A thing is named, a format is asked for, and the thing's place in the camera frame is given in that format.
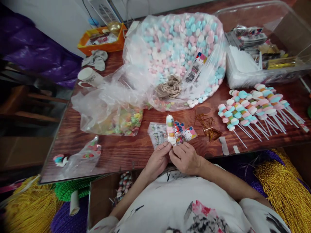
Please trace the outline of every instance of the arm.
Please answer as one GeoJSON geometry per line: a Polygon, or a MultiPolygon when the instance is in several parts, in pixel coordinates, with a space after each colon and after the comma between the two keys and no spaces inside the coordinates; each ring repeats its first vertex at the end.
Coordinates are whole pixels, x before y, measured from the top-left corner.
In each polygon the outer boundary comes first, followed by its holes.
{"type": "Polygon", "coordinates": [[[272,209],[269,202],[255,189],[234,174],[197,155],[193,146],[184,142],[169,153],[172,163],[188,175],[200,176],[225,190],[235,201],[254,199],[272,209]]]}
{"type": "Polygon", "coordinates": [[[119,220],[123,217],[139,194],[164,171],[168,164],[167,153],[170,151],[171,147],[172,145],[169,142],[164,142],[156,148],[136,182],[109,216],[115,216],[119,220]]]}

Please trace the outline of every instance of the white cup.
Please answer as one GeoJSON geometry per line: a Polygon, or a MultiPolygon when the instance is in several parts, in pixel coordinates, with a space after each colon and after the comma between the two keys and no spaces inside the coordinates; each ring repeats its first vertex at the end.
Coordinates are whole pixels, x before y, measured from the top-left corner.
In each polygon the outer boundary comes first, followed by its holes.
{"type": "Polygon", "coordinates": [[[78,85],[81,87],[87,87],[82,86],[83,83],[87,83],[91,85],[92,87],[98,87],[104,82],[104,77],[101,76],[99,73],[97,73],[95,70],[93,70],[90,67],[84,68],[78,73],[78,79],[81,80],[81,82],[78,82],[78,85]]]}

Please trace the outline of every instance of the yellow tassel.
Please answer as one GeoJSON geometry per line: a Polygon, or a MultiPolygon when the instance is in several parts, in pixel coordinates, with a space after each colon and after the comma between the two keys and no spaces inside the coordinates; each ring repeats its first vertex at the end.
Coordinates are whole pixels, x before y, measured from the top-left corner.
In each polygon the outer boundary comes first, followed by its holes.
{"type": "Polygon", "coordinates": [[[268,195],[275,212],[288,225],[292,233],[311,229],[311,194],[297,180],[301,176],[287,155],[273,150],[285,163],[265,162],[254,171],[268,195]]]}
{"type": "Polygon", "coordinates": [[[37,185],[38,178],[39,176],[28,178],[14,191],[13,199],[6,207],[7,232],[50,232],[50,224],[63,202],[58,200],[51,184],[37,185]],[[31,181],[34,182],[30,187],[21,192],[31,181]]]}

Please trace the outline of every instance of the floral blouse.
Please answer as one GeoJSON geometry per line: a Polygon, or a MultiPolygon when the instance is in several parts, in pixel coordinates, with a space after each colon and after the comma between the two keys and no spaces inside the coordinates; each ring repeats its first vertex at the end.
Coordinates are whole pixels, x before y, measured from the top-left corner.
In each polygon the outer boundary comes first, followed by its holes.
{"type": "Polygon", "coordinates": [[[281,217],[261,203],[239,203],[216,184],[179,171],[152,182],[119,221],[109,216],[89,233],[289,233],[281,217]]]}

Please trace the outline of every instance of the cardboard tube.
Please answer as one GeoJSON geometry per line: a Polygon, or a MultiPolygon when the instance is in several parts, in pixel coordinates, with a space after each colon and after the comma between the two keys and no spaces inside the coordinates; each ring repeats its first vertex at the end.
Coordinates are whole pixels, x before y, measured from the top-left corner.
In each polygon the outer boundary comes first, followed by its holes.
{"type": "Polygon", "coordinates": [[[79,210],[79,193],[78,190],[76,190],[71,194],[69,215],[73,216],[77,214],[79,210]]]}

